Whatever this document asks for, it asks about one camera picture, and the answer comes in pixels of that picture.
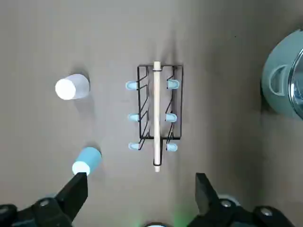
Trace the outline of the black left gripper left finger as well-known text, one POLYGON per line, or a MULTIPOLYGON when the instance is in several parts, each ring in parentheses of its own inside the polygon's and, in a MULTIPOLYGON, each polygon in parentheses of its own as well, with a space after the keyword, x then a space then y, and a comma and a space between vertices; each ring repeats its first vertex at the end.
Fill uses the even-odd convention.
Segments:
POLYGON ((1 204, 2 227, 72 227, 88 197, 86 173, 77 173, 55 196, 44 197, 18 210, 14 204, 1 204))

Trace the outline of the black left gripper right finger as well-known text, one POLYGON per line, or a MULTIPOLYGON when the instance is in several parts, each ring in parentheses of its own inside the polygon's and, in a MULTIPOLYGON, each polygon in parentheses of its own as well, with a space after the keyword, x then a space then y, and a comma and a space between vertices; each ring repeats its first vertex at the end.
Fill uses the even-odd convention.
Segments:
POLYGON ((293 227, 278 209, 256 206, 245 210, 229 198, 220 198, 204 173, 196 173, 195 200, 199 214, 189 227, 293 227))

